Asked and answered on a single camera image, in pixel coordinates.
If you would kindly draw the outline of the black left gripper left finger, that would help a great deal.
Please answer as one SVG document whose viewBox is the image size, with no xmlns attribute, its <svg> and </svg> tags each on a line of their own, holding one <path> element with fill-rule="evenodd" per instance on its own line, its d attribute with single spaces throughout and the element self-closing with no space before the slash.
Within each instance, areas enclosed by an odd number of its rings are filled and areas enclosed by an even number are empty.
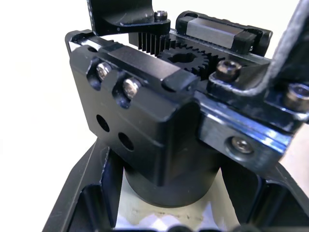
<svg viewBox="0 0 309 232">
<path fill-rule="evenodd" d="M 43 228 L 45 232 L 110 232 L 117 222 L 122 159 L 101 140 L 72 168 Z"/>
</svg>

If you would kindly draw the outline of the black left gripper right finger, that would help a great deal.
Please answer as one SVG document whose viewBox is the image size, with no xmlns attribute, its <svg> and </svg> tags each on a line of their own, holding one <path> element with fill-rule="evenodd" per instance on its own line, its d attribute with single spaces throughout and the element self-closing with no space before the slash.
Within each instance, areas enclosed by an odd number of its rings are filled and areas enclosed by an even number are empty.
<svg viewBox="0 0 309 232">
<path fill-rule="evenodd" d="M 263 231 L 308 231 L 309 198 L 280 163 L 258 175 L 229 161 L 223 180 L 240 224 Z"/>
</svg>

